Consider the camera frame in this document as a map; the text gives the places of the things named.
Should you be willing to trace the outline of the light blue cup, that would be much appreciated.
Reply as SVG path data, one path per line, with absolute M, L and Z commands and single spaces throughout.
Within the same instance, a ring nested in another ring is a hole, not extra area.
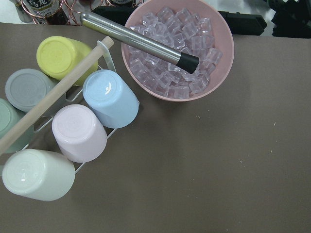
M 139 101 L 126 82 L 114 71 L 101 69 L 90 74 L 83 96 L 102 125 L 122 128 L 137 116 Z

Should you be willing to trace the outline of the steel muddler black tip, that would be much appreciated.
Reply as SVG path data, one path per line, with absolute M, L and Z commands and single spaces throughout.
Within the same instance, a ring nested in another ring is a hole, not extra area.
M 198 57 L 174 50 L 94 12 L 83 12 L 80 20 L 90 29 L 174 64 L 188 73 L 193 73 L 199 65 Z

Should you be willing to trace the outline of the pink cup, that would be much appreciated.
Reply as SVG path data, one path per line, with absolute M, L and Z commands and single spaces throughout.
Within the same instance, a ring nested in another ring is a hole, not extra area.
M 107 133 L 86 106 L 71 104 L 61 108 L 53 118 L 52 133 L 64 156 L 77 163 L 99 157 L 107 143 Z

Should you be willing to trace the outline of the clear ice cubes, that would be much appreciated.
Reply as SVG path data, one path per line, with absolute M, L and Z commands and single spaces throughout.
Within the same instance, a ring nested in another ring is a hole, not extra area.
M 190 74 L 178 66 L 128 46 L 129 68 L 148 90 L 171 99 L 188 99 L 202 93 L 210 75 L 222 58 L 214 47 L 211 20 L 192 14 L 187 8 L 175 12 L 169 7 L 148 12 L 132 30 L 177 51 L 199 57 L 199 65 Z

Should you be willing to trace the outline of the pink bowl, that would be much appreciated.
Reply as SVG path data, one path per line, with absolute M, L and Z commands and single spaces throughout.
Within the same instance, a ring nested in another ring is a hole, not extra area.
M 202 98 L 216 90 L 225 81 L 231 70 L 234 60 L 234 41 L 231 30 L 221 14 L 202 0 L 148 0 L 133 11 L 126 22 L 125 27 L 128 28 L 141 23 L 143 14 L 147 12 L 158 13 L 163 7 L 166 6 L 174 11 L 187 8 L 191 13 L 198 13 L 201 17 L 209 17 L 211 19 L 212 33 L 215 37 L 215 46 L 223 52 L 223 56 L 216 66 L 215 71 L 213 71 L 210 75 L 211 79 L 207 85 L 207 88 L 202 93 L 194 94 L 192 97 L 184 100 L 162 97 L 144 87 L 132 73 L 129 68 L 129 50 L 125 44 L 121 45 L 123 61 L 134 81 L 142 89 L 156 98 L 175 102 L 191 101 Z

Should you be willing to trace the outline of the yellow cup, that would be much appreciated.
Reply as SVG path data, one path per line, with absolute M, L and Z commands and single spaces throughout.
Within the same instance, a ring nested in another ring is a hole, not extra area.
M 81 41 L 63 36 L 51 36 L 39 44 L 36 60 L 45 74 L 60 81 L 91 51 L 92 48 Z

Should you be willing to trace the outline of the white cup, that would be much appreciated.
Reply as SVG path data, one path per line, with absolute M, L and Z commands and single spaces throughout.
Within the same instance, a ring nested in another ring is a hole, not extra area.
M 60 153 L 25 149 L 10 156 L 2 171 L 4 186 L 12 193 L 42 201 L 63 197 L 71 189 L 75 168 Z

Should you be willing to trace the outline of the grey cup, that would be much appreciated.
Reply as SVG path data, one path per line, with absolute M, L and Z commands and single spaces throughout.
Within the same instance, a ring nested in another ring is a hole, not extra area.
M 5 94 L 17 109 L 27 113 L 35 107 L 58 82 L 43 72 L 25 68 L 14 72 L 6 81 Z

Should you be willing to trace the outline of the green cup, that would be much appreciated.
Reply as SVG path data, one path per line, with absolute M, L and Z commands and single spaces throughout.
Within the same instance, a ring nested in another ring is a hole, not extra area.
M 5 99 L 0 99 L 0 137 L 2 138 L 13 126 L 15 126 L 25 113 L 18 110 Z M 29 145 L 34 136 L 34 126 L 32 125 L 23 133 L 5 153 L 15 153 Z

